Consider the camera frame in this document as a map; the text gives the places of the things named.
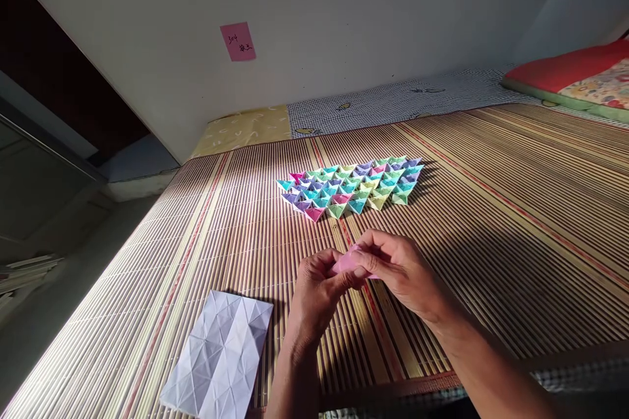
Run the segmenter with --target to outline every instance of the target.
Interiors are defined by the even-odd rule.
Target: checkered fabric
[[[420,115],[442,115],[503,103],[540,104],[537,98],[500,85],[513,64],[464,69],[445,75],[383,85],[363,92],[291,103],[291,137],[330,134],[389,124]]]

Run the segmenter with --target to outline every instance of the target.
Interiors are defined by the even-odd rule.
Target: yellow fabric
[[[290,139],[286,105],[257,108],[210,122],[190,158],[285,139]]]

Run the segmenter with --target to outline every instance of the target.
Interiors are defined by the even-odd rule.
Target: pink sticky note
[[[341,256],[339,261],[332,265],[332,268],[328,272],[328,276],[334,276],[346,270],[354,270],[354,268],[356,268],[356,264],[352,261],[351,255],[355,250],[360,250],[360,246],[356,244],[351,246],[349,250]],[[371,274],[367,278],[379,279],[379,276]]]
[[[221,26],[221,33],[232,62],[256,58],[254,42],[251,40],[249,25],[246,22]]]

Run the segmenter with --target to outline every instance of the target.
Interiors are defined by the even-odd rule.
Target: white wall
[[[180,161],[227,113],[512,59],[546,0],[40,0]],[[232,63],[222,24],[248,21]]]
[[[515,59],[527,62],[608,43],[627,29],[629,0],[548,0]]]

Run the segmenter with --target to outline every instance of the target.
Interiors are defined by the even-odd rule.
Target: pillow
[[[629,122],[629,41],[580,49],[523,64],[506,88],[572,109]]]

